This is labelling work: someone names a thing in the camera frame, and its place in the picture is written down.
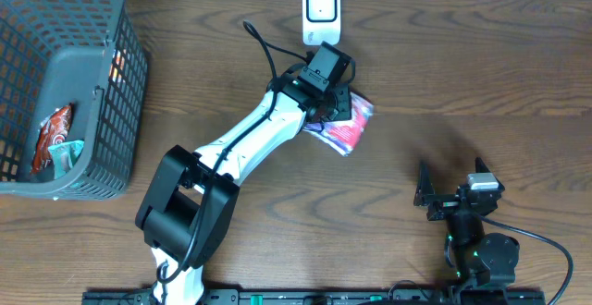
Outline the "orange tissue pack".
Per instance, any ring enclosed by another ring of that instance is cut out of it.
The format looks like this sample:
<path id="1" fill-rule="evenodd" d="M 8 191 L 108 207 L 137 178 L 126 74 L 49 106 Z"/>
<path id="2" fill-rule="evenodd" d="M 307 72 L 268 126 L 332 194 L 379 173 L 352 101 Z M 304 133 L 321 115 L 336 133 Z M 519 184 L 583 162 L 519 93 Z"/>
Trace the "orange tissue pack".
<path id="1" fill-rule="evenodd" d="M 109 78 L 117 84 L 124 82 L 123 74 L 126 66 L 127 51 L 116 50 L 112 57 Z"/>

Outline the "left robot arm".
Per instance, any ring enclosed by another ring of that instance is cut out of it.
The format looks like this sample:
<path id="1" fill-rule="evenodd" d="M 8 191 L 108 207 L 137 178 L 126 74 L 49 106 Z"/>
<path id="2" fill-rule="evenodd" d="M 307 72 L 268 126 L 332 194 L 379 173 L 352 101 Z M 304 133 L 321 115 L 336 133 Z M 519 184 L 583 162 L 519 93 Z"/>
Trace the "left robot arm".
<path id="1" fill-rule="evenodd" d="M 229 132 L 162 158 L 135 217 L 156 261 L 155 304 L 195 304 L 203 268 L 228 233 L 241 184 L 308 123 L 352 117 L 348 83 L 304 69 L 269 83 L 262 101 Z"/>

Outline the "red purple noodle packet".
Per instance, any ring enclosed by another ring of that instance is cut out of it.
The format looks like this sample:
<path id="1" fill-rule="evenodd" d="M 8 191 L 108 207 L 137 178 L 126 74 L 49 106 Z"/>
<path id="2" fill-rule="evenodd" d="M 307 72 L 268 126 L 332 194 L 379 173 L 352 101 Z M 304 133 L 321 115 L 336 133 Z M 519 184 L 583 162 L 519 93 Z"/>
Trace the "red purple noodle packet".
<path id="1" fill-rule="evenodd" d="M 303 128 L 342 156 L 347 156 L 354 150 L 370 117 L 374 114 L 374 106 L 367 99 L 355 92 L 351 92 L 350 96 L 350 120 L 309 123 Z"/>

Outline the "teal snack packet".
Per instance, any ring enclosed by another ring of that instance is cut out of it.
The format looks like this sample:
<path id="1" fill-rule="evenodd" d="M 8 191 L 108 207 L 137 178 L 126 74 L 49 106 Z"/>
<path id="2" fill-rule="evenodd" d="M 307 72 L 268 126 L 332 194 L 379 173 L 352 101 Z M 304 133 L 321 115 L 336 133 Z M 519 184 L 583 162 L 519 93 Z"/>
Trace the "teal snack packet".
<path id="1" fill-rule="evenodd" d="M 48 148 L 54 167 L 54 178 L 69 172 L 78 162 L 84 147 L 83 140 L 66 141 Z"/>

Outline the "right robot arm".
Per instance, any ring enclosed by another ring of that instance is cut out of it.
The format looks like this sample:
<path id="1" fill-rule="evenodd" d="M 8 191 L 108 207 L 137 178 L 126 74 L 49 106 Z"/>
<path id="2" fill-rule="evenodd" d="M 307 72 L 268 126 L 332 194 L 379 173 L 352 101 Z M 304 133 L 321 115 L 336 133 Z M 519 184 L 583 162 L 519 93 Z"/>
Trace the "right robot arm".
<path id="1" fill-rule="evenodd" d="M 481 293 L 504 293 L 515 281 L 520 245 L 515 238 L 485 232 L 483 218 L 498 208 L 505 187 L 479 157 L 475 171 L 453 194 L 437 194 L 426 163 L 419 166 L 413 205 L 426 207 L 426 219 L 446 223 L 445 258 L 457 271 L 450 287 L 456 303 Z"/>

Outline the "orange-brown snack bar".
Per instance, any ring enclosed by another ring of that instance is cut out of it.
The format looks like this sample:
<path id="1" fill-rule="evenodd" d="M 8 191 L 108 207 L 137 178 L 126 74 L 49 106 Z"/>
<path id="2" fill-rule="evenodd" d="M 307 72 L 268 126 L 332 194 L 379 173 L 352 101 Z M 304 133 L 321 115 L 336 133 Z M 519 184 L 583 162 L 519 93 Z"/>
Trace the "orange-brown snack bar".
<path id="1" fill-rule="evenodd" d="M 66 141 L 73 117 L 73 105 L 67 104 L 56 109 L 42 123 L 35 153 L 31 162 L 32 175 L 36 175 L 53 163 L 49 148 Z"/>

